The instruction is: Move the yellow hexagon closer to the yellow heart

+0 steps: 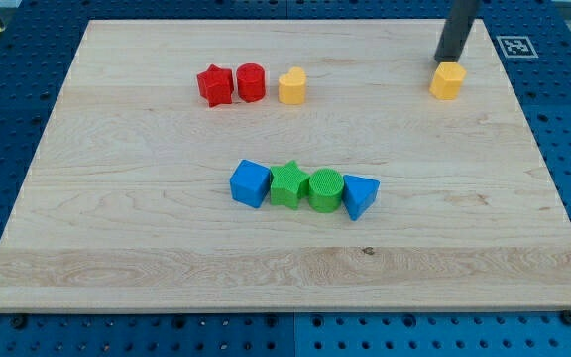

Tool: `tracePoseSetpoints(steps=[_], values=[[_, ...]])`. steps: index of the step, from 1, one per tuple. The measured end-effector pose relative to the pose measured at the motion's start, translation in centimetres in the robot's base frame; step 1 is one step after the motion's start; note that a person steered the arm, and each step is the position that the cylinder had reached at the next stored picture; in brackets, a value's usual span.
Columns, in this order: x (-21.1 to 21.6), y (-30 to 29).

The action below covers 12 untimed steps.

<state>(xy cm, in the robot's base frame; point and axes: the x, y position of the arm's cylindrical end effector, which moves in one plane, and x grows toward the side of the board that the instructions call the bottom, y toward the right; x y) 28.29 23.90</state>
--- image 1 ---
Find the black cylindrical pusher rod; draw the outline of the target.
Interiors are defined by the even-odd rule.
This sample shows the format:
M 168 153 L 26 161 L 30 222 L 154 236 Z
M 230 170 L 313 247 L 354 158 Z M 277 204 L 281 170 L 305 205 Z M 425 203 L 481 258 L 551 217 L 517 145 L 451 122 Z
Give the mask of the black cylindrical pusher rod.
M 454 0 L 434 53 L 437 63 L 457 62 L 481 7 L 481 0 Z

